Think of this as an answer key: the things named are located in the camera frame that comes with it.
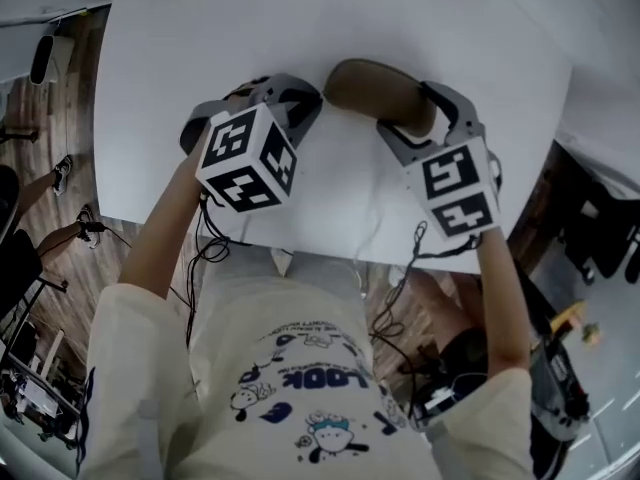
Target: white t-shirt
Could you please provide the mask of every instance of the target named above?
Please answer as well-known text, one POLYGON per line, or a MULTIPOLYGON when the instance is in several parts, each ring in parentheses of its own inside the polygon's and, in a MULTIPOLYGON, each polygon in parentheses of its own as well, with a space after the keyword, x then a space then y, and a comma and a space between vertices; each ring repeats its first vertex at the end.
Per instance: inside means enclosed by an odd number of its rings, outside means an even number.
MULTIPOLYGON (((188 353, 165 300, 104 290, 80 478, 441 478, 427 441, 375 381, 352 308, 286 279, 252 280, 242 293, 218 297, 215 310, 201 301, 188 353)), ((511 370, 445 415, 471 478, 531 478, 530 397, 528 373, 511 370)))

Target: person's right arm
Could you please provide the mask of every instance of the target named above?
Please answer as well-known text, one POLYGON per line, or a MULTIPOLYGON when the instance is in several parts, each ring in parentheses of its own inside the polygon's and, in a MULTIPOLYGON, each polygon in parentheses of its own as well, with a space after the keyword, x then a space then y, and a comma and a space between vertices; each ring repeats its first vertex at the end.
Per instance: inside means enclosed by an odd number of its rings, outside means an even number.
POLYGON ((529 370, 529 313, 513 258, 500 228, 482 234, 478 248, 489 378, 510 368, 529 370))

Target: wire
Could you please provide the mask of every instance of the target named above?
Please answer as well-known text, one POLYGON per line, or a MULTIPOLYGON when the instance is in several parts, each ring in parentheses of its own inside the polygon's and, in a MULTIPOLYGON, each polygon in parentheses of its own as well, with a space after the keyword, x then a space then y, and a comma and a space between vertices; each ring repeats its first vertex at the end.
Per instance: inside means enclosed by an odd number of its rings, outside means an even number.
POLYGON ((407 411, 407 418, 411 419, 411 417, 413 416, 413 406, 415 404, 416 394, 418 392, 418 384, 417 384, 417 381, 416 381, 416 370, 413 367, 413 363, 411 362, 411 359, 409 359, 409 356, 407 354, 405 354, 402 350, 400 350, 400 348, 398 348, 396 345, 391 343, 387 338, 385 338, 385 337, 383 337, 383 336, 381 336, 379 334, 369 334, 369 336, 371 338, 378 339, 378 340, 386 343, 387 345, 389 345, 398 354, 400 354, 402 357, 404 357, 404 360, 409 365, 409 368, 411 368, 411 398, 409 399, 409 410, 407 411))
MULTIPOLYGON (((124 238, 122 238, 122 237, 121 237, 118 233, 116 233, 113 229, 111 229, 111 228, 110 228, 110 227, 108 227, 108 226, 105 226, 104 228, 105 228, 107 231, 109 231, 112 235, 114 235, 118 240, 120 240, 123 244, 125 244, 129 249, 131 249, 131 244, 130 244, 129 242, 127 242, 124 238)), ((178 299, 180 299, 180 301, 181 301, 184 305, 191 307, 191 306, 189 305, 189 303, 184 299, 184 297, 182 297, 182 295, 180 295, 180 294, 178 293, 178 291, 177 291, 173 286, 169 286, 169 290, 171 290, 171 291, 174 293, 174 295, 175 295, 176 297, 178 297, 178 299)))
POLYGON ((407 356, 407 354, 400 350, 400 348, 389 341, 392 338, 401 336, 405 331, 404 324, 401 322, 396 322, 395 320, 395 316, 392 311, 393 306, 400 298, 400 295, 402 295, 402 292, 407 284, 409 274, 411 273, 411 269, 413 268, 413 265, 416 263, 416 261, 423 259, 449 258, 451 256, 458 256, 459 254, 462 254, 466 251, 476 249, 481 243, 481 237, 470 236, 463 245, 455 249, 450 249, 448 251, 443 251, 435 254, 421 253, 420 248, 422 246, 422 240, 424 239, 428 228, 429 224, 424 220, 420 222, 416 227, 416 230, 413 233, 413 255, 411 257, 411 260, 407 264, 407 269, 404 273, 404 276, 402 276, 400 282, 387 294, 387 297, 385 298, 385 307, 373 320, 373 323, 371 324, 371 333, 369 334, 369 336, 371 336, 372 338, 372 344, 374 344, 377 340, 382 341, 383 343, 393 348, 396 352, 398 352, 409 366, 412 383, 411 398, 409 400, 409 410, 407 412, 407 416, 409 419, 411 419, 411 416, 413 416, 413 406, 415 404, 417 395, 416 370, 413 366, 413 363, 409 359, 409 356, 407 356))
POLYGON ((224 261, 229 254, 231 254, 229 244, 234 243, 238 245, 246 245, 232 241, 213 223, 209 215, 209 210, 207 209, 209 197, 210 195, 206 192, 203 192, 200 195, 200 215, 198 216, 198 223, 196 224, 196 232, 194 236, 194 246, 197 254, 187 265, 187 305, 190 308, 189 321, 187 322, 187 347, 191 343, 193 322, 196 315, 197 301, 195 293, 195 271, 198 266, 198 262, 200 260, 204 260, 207 263, 220 263, 224 261), (202 249, 200 249, 200 246, 198 245, 198 232, 203 222, 212 238, 202 249))
POLYGON ((76 238, 77 236, 78 236, 77 234, 74 234, 74 235, 71 235, 71 236, 70 236, 70 237, 68 237, 68 238, 65 238, 62 242, 57 243, 57 244, 56 244, 56 245, 54 245, 53 247, 49 247, 46 251, 44 251, 42 254, 39 254, 38 256, 39 256, 40 258, 42 258, 42 257, 43 257, 45 254, 47 254, 48 252, 53 251, 53 250, 54 250, 54 249, 56 249, 57 247, 60 247, 62 244, 66 244, 68 241, 73 240, 73 239, 74 239, 74 238, 76 238))

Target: sleeve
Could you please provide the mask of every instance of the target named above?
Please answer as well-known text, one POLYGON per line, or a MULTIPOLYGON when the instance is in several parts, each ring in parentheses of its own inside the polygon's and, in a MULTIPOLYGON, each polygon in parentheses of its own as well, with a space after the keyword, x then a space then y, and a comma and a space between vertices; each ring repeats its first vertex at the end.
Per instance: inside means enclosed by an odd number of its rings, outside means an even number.
POLYGON ((441 421, 471 478, 533 478, 529 372, 511 369, 496 375, 441 421))
POLYGON ((191 448, 199 406, 183 325, 141 288, 105 289, 91 328, 79 478, 163 478, 191 448))

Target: person's arm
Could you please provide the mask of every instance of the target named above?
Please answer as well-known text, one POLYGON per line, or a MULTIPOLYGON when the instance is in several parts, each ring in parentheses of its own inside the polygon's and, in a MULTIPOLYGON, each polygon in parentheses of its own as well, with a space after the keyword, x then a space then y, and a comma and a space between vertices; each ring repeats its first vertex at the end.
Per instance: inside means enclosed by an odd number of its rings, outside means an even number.
POLYGON ((482 273, 489 378, 529 369, 529 313, 513 258, 500 228, 485 231, 478 248, 482 273))
POLYGON ((203 144, 176 170, 119 283, 100 296, 79 431, 81 480, 134 479, 140 471, 170 477, 195 438, 201 415, 184 323, 164 299, 198 206, 195 171, 203 144))
POLYGON ((195 173, 209 127, 176 169, 124 262, 118 283, 144 288, 167 298, 189 224, 198 208, 202 185, 195 173))

